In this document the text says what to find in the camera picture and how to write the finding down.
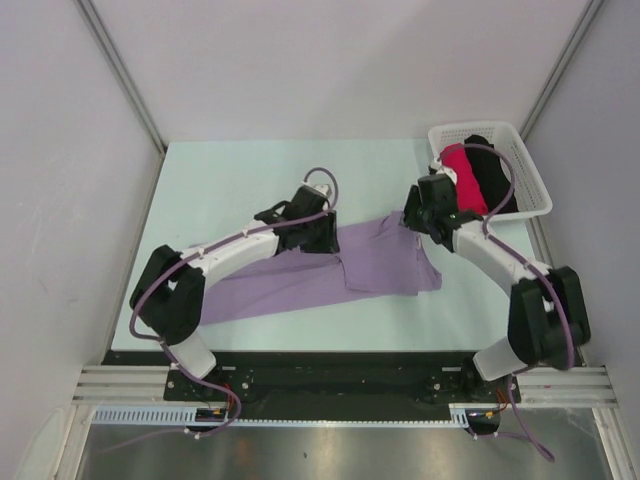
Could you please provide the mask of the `purple t shirt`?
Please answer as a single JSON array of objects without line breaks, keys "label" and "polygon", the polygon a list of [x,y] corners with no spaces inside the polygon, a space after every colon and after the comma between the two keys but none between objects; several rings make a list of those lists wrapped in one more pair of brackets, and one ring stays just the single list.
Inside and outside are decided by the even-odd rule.
[{"label": "purple t shirt", "polygon": [[442,276],[402,213],[342,226],[337,254],[283,252],[252,263],[206,290],[202,325],[441,288]]}]

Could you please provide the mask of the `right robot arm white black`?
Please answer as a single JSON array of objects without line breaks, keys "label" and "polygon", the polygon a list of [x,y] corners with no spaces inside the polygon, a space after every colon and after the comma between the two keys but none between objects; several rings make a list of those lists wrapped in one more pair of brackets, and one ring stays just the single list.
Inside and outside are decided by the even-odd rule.
[{"label": "right robot arm white black", "polygon": [[505,336],[464,363],[461,388],[469,399],[484,401],[497,380],[539,364],[560,371],[576,365],[576,348],[589,342],[591,330],[575,270],[527,259],[492,233],[486,218],[459,210],[445,174],[410,187],[402,223],[474,264],[509,298]]}]

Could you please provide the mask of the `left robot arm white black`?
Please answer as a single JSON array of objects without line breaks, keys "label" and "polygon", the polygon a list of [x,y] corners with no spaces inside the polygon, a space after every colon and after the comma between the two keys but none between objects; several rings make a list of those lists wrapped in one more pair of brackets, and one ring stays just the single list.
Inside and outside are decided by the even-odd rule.
[{"label": "left robot arm white black", "polygon": [[255,262],[287,251],[337,253],[331,194],[327,184],[305,182],[291,200],[256,214],[236,234],[184,251],[162,245],[152,252],[129,300],[130,330],[140,319],[153,331],[149,338],[188,372],[185,385],[197,398],[210,399],[221,387],[216,358],[197,333],[206,291]]}]

